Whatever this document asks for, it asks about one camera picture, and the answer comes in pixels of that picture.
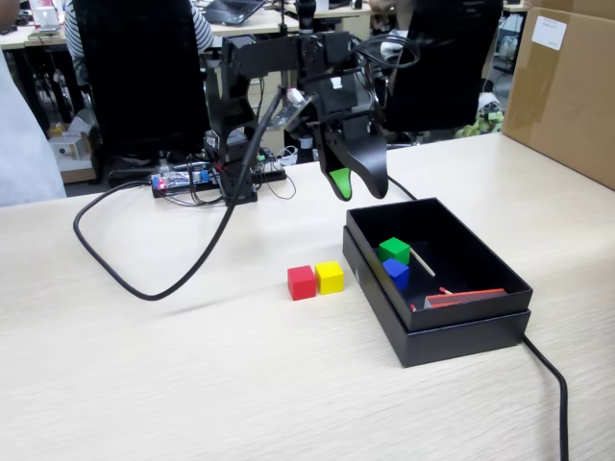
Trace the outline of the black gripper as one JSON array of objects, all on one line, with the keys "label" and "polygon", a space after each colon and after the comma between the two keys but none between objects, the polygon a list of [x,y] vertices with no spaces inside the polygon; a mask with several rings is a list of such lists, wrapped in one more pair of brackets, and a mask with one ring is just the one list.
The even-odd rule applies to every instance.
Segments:
[{"label": "black gripper", "polygon": [[348,202],[352,198],[350,170],[375,198],[385,197],[387,144],[371,113],[333,114],[319,122],[315,140],[321,172],[338,199]]}]

